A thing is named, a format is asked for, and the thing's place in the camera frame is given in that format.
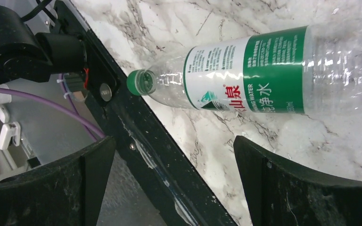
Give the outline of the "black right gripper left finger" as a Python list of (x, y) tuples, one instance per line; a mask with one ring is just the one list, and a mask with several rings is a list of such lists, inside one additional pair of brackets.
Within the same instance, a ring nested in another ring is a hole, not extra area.
[(115, 149), (115, 139), (105, 137), (0, 181), (0, 226), (96, 225)]

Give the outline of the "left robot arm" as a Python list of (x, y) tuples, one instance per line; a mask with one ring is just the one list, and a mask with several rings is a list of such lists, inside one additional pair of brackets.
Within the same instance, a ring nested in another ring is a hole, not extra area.
[(47, 12), (49, 0), (38, 1), (27, 15), (0, 5), (0, 85), (16, 79), (48, 82), (52, 74), (82, 70), (87, 61), (83, 42), (74, 35), (39, 32), (26, 22)]

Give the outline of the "clear bottle green white label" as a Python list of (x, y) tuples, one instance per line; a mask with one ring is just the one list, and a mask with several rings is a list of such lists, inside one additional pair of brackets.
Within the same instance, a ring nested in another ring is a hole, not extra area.
[(362, 18), (199, 45), (126, 80), (174, 108), (332, 115), (362, 111)]

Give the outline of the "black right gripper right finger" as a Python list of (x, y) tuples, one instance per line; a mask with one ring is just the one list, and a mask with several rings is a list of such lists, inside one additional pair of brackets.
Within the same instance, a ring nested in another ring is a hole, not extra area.
[(234, 154), (255, 226), (362, 226), (362, 181), (308, 168), (237, 136)]

